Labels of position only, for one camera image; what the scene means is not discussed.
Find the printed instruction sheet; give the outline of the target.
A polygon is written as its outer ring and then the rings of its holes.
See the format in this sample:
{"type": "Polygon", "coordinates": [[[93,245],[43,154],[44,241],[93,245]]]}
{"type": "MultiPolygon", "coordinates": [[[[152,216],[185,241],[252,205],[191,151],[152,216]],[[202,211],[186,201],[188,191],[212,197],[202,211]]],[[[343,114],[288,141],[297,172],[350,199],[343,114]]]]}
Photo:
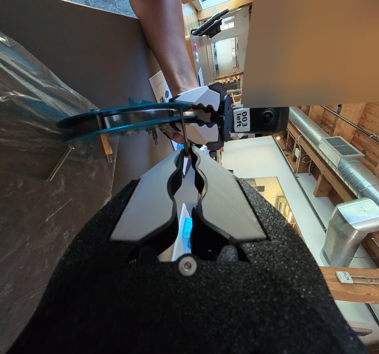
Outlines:
{"type": "MultiPolygon", "coordinates": [[[[201,86],[205,85],[202,68],[200,67],[198,74],[197,74],[198,80],[200,82],[201,86]]],[[[153,77],[149,79],[150,85],[153,89],[155,98],[158,103],[167,103],[169,99],[172,97],[172,94],[169,90],[169,87],[167,85],[167,82],[163,76],[162,71],[155,74],[153,77]]],[[[186,132],[189,134],[189,140],[192,140],[194,142],[195,136],[194,136],[194,127],[196,124],[190,124],[185,123],[186,126],[186,132]]],[[[179,148],[183,148],[183,144],[176,144],[173,143],[174,150],[177,150],[179,148]]],[[[202,150],[206,155],[209,156],[209,150],[205,145],[200,146],[200,150],[202,150]]],[[[186,177],[189,169],[191,167],[191,161],[188,158],[184,159],[184,165],[183,165],[183,178],[186,177]]]]}

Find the clear plastic bag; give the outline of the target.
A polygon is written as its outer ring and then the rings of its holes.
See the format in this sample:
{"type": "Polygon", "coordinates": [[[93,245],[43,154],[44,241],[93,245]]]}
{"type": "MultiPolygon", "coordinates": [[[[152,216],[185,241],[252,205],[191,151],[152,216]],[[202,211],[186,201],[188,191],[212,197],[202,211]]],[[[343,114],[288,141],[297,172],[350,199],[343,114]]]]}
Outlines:
{"type": "Polygon", "coordinates": [[[110,199],[98,141],[68,145],[56,123],[95,108],[1,33],[1,301],[33,297],[82,226],[110,199]]]}

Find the blue metal turntable base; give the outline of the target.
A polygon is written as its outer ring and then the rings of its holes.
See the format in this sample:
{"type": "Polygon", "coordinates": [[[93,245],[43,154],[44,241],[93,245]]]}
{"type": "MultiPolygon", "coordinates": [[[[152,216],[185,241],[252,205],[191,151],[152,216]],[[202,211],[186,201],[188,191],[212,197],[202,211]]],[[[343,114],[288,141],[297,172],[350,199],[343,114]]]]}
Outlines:
{"type": "Polygon", "coordinates": [[[139,103],[129,99],[130,105],[125,107],[91,110],[90,112],[74,115],[57,122],[56,126],[62,130],[69,130],[67,142],[75,139],[95,137],[99,138],[109,163],[112,162],[112,149],[109,143],[110,136],[130,136],[142,131],[148,132],[158,145],[157,129],[169,125],[171,122],[191,119],[184,112],[194,106],[188,102],[153,103],[141,100],[139,103]]]}

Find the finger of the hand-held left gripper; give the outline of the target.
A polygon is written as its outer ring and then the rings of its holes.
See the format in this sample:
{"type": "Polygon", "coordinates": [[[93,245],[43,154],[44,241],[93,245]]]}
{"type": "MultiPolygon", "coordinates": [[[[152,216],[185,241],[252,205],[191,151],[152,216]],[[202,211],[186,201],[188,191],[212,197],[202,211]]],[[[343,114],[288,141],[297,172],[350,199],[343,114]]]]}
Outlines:
{"type": "Polygon", "coordinates": [[[217,112],[220,106],[220,93],[210,89],[209,86],[195,87],[179,94],[176,97],[176,102],[190,104],[192,108],[211,108],[217,112]]]}
{"type": "MultiPolygon", "coordinates": [[[[187,133],[188,141],[194,144],[206,145],[211,142],[217,142],[219,138],[219,129],[217,124],[197,124],[195,122],[191,122],[190,124],[196,124],[194,127],[194,142],[189,140],[189,134],[187,133]]],[[[168,124],[164,127],[164,131],[177,131],[182,135],[182,125],[180,121],[175,121],[173,124],[168,124]]]]}

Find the wooden ceiling baffles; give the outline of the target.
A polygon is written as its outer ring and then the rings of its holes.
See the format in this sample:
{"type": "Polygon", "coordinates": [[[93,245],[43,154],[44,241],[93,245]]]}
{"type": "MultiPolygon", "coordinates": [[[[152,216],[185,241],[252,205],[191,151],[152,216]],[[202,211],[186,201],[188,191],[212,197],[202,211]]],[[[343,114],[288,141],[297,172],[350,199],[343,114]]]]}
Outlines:
{"type": "MultiPolygon", "coordinates": [[[[314,166],[320,172],[313,195],[328,197],[330,191],[334,189],[344,202],[355,200],[356,196],[335,173],[334,165],[329,165],[329,159],[318,150],[318,143],[308,140],[308,138],[312,138],[312,135],[308,134],[312,133],[311,128],[308,129],[310,119],[298,108],[295,108],[294,111],[290,110],[290,118],[293,118],[293,121],[288,121],[287,134],[293,138],[294,145],[302,150],[302,154],[314,162],[314,166]]],[[[344,284],[340,282],[336,274],[337,271],[347,271],[351,275],[378,276],[378,269],[331,266],[321,266],[320,269],[335,300],[379,304],[379,286],[373,283],[375,279],[353,277],[353,280],[361,281],[361,283],[344,284]]]]}

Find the person's left forearm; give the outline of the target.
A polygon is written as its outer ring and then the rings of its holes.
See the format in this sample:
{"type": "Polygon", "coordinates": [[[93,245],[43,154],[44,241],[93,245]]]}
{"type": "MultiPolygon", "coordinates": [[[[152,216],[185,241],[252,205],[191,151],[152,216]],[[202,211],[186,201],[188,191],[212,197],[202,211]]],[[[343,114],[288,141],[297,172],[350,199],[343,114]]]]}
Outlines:
{"type": "Polygon", "coordinates": [[[198,87],[187,52],[181,0],[129,0],[172,96],[198,87]]]}

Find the grey desk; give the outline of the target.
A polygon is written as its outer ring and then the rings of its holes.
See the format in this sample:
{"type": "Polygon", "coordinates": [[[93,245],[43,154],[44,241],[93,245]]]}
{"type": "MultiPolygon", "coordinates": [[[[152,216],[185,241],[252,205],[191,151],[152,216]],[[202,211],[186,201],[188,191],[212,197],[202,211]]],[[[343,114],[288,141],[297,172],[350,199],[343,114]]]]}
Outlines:
{"type": "MultiPolygon", "coordinates": [[[[1,0],[1,33],[16,41],[73,91],[101,109],[148,99],[155,59],[140,22],[62,0],[1,0]]],[[[129,169],[116,154],[110,199],[85,223],[59,257],[44,288],[33,297],[1,301],[1,346],[6,353],[112,353],[103,333],[111,320],[97,316],[114,300],[102,270],[110,272],[115,252],[107,248],[110,228],[138,184],[126,185],[129,169]]]]}

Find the person's left hand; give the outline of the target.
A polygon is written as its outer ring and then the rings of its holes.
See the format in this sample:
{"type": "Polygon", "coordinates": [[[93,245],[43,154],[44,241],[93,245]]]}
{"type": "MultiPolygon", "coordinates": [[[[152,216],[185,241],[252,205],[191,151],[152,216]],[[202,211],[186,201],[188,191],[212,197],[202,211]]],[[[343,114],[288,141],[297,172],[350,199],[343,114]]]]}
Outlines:
{"type": "Polygon", "coordinates": [[[184,144],[185,142],[184,136],[180,132],[166,130],[165,135],[178,144],[184,144]]]}

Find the large blue metal bracket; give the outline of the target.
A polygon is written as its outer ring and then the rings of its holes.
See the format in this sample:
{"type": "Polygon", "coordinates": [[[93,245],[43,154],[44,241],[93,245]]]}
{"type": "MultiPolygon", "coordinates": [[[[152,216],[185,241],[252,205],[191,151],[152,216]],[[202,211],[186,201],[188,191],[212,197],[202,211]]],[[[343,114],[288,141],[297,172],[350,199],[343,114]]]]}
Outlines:
{"type": "Polygon", "coordinates": [[[192,218],[185,218],[183,229],[182,229],[182,238],[184,247],[186,248],[187,252],[191,252],[191,232],[192,232],[192,218]]]}

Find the silver ventilation duct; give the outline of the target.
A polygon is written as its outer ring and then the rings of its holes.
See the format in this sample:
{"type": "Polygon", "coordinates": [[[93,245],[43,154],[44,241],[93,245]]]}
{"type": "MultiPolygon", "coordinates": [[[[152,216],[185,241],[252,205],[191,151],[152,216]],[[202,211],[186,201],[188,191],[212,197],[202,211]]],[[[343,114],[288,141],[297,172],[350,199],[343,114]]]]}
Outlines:
{"type": "Polygon", "coordinates": [[[290,107],[288,129],[293,129],[293,134],[299,133],[304,148],[310,150],[309,156],[344,201],[355,195],[379,204],[378,178],[358,160],[342,159],[340,164],[333,164],[319,148],[321,140],[329,138],[328,134],[297,107],[290,107]]]}

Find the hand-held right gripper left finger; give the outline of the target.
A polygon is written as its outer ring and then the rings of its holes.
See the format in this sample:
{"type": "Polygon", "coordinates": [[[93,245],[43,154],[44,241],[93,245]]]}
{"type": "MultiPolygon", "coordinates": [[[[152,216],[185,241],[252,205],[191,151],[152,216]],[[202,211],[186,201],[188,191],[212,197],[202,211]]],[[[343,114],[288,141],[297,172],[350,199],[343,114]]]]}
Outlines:
{"type": "Polygon", "coordinates": [[[174,194],[182,184],[184,150],[176,150],[140,178],[110,240],[173,244],[178,235],[174,194]]]}

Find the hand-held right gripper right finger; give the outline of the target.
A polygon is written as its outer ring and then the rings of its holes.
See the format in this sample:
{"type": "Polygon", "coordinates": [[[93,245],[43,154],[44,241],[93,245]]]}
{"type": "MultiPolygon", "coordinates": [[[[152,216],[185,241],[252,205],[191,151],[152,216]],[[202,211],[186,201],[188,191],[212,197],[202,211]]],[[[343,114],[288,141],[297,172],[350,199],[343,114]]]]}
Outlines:
{"type": "Polygon", "coordinates": [[[231,242],[266,239],[237,178],[196,146],[192,146],[200,220],[231,242]]]}

